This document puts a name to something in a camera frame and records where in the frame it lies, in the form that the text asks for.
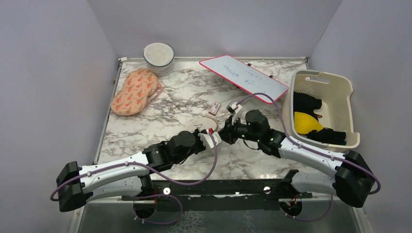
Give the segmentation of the beige mesh laundry bag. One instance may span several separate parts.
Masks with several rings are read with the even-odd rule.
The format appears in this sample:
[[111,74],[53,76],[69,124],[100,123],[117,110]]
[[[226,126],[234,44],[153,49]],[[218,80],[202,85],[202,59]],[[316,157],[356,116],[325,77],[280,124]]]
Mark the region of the beige mesh laundry bag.
[[203,129],[212,129],[216,132],[219,130],[219,124],[217,120],[211,117],[198,117],[190,121],[186,126],[186,130],[190,132],[196,129],[199,129],[200,131],[202,131]]

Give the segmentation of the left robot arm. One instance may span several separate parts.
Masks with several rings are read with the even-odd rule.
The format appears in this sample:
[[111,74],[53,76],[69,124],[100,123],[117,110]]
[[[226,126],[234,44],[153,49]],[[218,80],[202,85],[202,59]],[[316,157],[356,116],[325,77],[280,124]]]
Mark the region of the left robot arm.
[[212,130],[181,131],[168,141],[150,145],[126,158],[100,165],[79,166],[67,163],[56,178],[57,188],[50,195],[59,204],[60,212],[69,212],[89,201],[113,196],[138,196],[147,199],[153,187],[148,183],[155,173],[171,179],[162,172],[171,169],[193,154],[213,149],[221,143]]

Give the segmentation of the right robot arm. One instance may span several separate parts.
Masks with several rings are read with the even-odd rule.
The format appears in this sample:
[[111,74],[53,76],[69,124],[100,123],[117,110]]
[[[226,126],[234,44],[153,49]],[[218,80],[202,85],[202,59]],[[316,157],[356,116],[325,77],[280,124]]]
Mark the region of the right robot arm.
[[300,143],[272,129],[259,110],[245,115],[246,123],[230,116],[219,130],[222,141],[232,145],[238,139],[257,143],[258,150],[309,166],[319,173],[289,172],[280,185],[281,193],[291,198],[297,193],[316,192],[337,196],[344,203],[361,208],[376,183],[363,157],[356,151],[333,152]]

